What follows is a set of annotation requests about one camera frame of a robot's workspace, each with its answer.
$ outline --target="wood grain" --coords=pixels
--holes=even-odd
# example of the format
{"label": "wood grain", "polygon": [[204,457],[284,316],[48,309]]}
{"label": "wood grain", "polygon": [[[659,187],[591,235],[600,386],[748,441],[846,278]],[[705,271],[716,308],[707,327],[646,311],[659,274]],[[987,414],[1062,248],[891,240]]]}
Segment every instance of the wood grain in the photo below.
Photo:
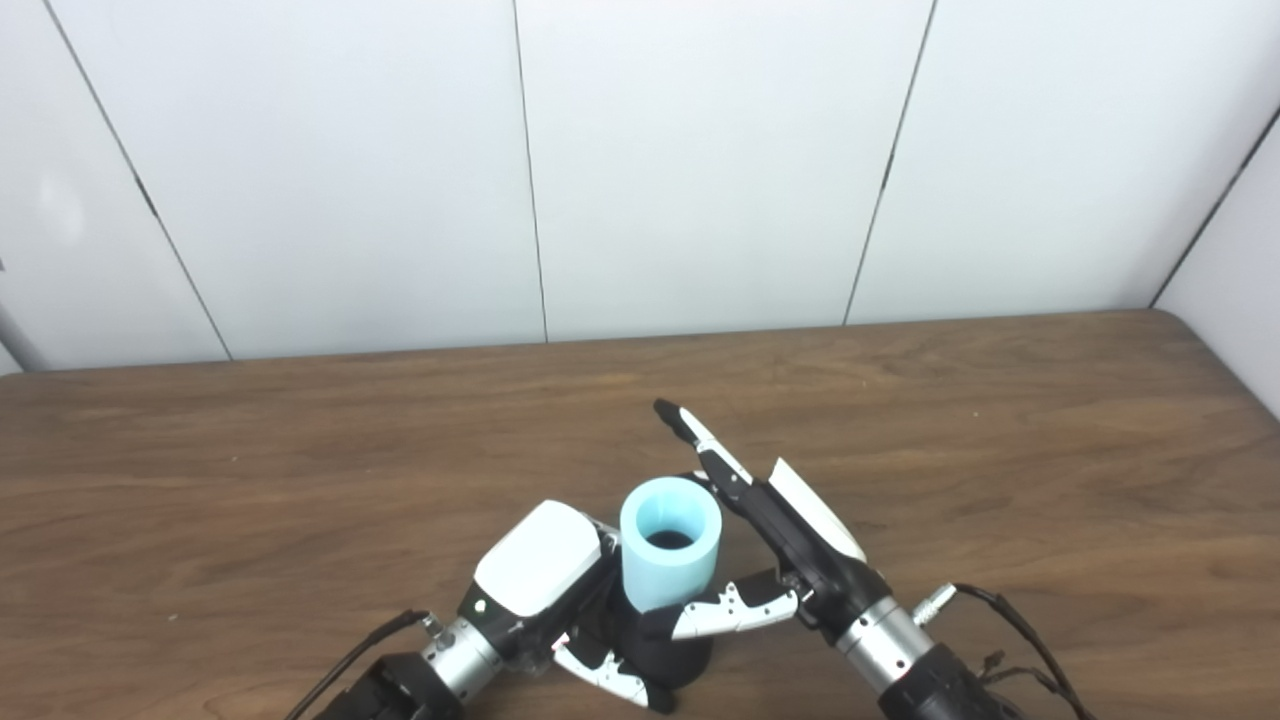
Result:
{"label": "wood grain", "polygon": [[[1100,717],[1280,707],[1280,427],[1180,322],[1133,311],[3,378],[0,717],[279,717],[374,624],[452,614],[540,498],[616,519],[687,469],[659,395],[749,466],[783,454],[904,603],[1006,592]],[[724,577],[769,562],[732,519],[722,547]],[[1030,661],[963,601],[932,628]],[[721,641],[680,697],[878,717],[799,624]],[[646,714],[552,670],[471,716]]]}

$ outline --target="blue foam cup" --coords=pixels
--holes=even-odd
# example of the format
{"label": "blue foam cup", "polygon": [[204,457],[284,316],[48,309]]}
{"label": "blue foam cup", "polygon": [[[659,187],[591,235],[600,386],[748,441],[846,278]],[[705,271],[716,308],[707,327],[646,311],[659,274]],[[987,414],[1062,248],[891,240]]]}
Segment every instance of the blue foam cup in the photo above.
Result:
{"label": "blue foam cup", "polygon": [[654,478],[631,491],[618,523],[622,589],[631,605],[645,612],[707,589],[721,525],[716,498],[692,480]]}

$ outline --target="white wall panel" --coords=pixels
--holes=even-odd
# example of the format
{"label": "white wall panel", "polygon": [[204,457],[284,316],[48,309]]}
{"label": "white wall panel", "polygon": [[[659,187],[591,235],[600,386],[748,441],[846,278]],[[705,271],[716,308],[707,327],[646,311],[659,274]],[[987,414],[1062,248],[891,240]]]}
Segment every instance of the white wall panel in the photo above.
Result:
{"label": "white wall panel", "polygon": [[1151,302],[1280,102],[1280,3],[942,0],[850,322]]}
{"label": "white wall panel", "polygon": [[55,0],[236,357],[543,340],[509,0]]}
{"label": "white wall panel", "polygon": [[517,0],[552,340],[844,318],[927,0]]}
{"label": "white wall panel", "polygon": [[31,369],[227,359],[36,0],[0,3],[0,264]]}
{"label": "white wall panel", "polygon": [[13,355],[9,355],[9,351],[4,346],[0,346],[0,375],[12,375],[20,372],[22,368],[14,361]]}
{"label": "white wall panel", "polygon": [[1157,307],[1185,320],[1280,418],[1280,131],[1258,149]]}

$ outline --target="robotic arm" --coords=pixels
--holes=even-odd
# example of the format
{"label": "robotic arm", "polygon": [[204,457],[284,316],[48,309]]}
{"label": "robotic arm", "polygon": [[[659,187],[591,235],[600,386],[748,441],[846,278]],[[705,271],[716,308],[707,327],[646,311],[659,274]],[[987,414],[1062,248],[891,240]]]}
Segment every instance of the robotic arm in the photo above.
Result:
{"label": "robotic arm", "polygon": [[[947,646],[924,632],[956,585],[943,585],[908,612],[884,578],[868,565],[844,523],[786,461],[777,461],[768,480],[756,479],[689,410],[664,400],[654,402],[654,410],[698,452],[704,471],[686,477],[750,523],[777,556],[778,568],[735,580],[723,592],[650,611],[641,619],[644,633],[678,639],[799,618],[820,632],[876,691],[888,720],[1023,717],[1011,703],[988,692]],[[1004,598],[989,596],[988,602],[1002,615],[1007,607],[1011,615],[1006,619],[1037,650],[1043,648]],[[1092,719],[1047,650],[1042,655],[1059,680],[1039,675],[1044,678],[1041,682],[1071,702],[1082,720]]]}
{"label": "robotic arm", "polygon": [[426,648],[383,656],[316,720],[457,720],[503,669],[536,674],[552,661],[630,702],[671,712],[671,693],[581,623],[618,570],[617,530],[544,501],[480,560],[452,624],[420,614],[431,635]]}

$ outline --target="black cable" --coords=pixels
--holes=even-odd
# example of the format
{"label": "black cable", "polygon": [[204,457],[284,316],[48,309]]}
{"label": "black cable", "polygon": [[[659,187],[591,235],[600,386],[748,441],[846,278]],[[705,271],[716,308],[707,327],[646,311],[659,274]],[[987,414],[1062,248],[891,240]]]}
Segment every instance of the black cable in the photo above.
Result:
{"label": "black cable", "polygon": [[422,610],[406,610],[404,612],[401,612],[396,618],[392,618],[390,620],[375,628],[374,632],[369,633],[369,637],[360,641],[360,643],[356,647],[351,648],[351,652],[342,656],[342,660],[339,660],[338,664],[334,665],[332,670],[325,673],[324,678],[320,678],[320,682],[316,683],[316,687],[311,688],[311,692],[305,694],[302,700],[298,701],[298,705],[296,705],[293,710],[291,710],[289,714],[284,716],[284,720],[298,720],[300,717],[302,717],[302,714],[306,712],[308,707],[311,707],[311,703],[315,702],[317,697],[324,694],[324,692],[329,689],[329,685],[332,685],[334,680],[340,678],[342,674],[346,673],[347,669],[351,667],[351,665],[356,660],[358,660],[361,655],[369,651],[369,648],[392,637],[393,634],[403,630],[404,628],[421,623],[428,615],[430,615],[430,612]]}
{"label": "black cable", "polygon": [[1001,670],[1000,673],[993,673],[982,679],[983,685],[995,685],[996,683],[1007,680],[1015,675],[1030,675],[1036,678],[1036,682],[1044,685],[1044,689],[1053,694],[1062,694],[1062,685],[1059,685],[1053,678],[1050,678],[1039,667],[1010,667],[1007,670]]}
{"label": "black cable", "polygon": [[1060,691],[1057,694],[1070,703],[1079,720],[1097,720],[1097,717],[1094,717],[1093,714],[1084,707],[1084,703],[1080,702],[1080,697],[1075,693],[1071,680],[1066,678],[1066,673],[1062,670],[1062,666],[1057,664],[1057,660],[1053,657],[1053,653],[1050,652],[1048,646],[1044,644],[1044,641],[1039,639],[1039,635],[1036,633],[1036,629],[1032,628],[1032,624],[1028,623],[1027,619],[1023,618],[1007,600],[1005,600],[1005,596],[965,583],[954,584],[957,592],[963,592],[986,602],[992,610],[996,611],[997,615],[1012,625],[1023,639],[1036,648],[1036,652],[1041,656],[1041,660],[1044,661],[1044,666],[1048,667],[1050,674],[1053,675],[1053,680],[1057,683]]}

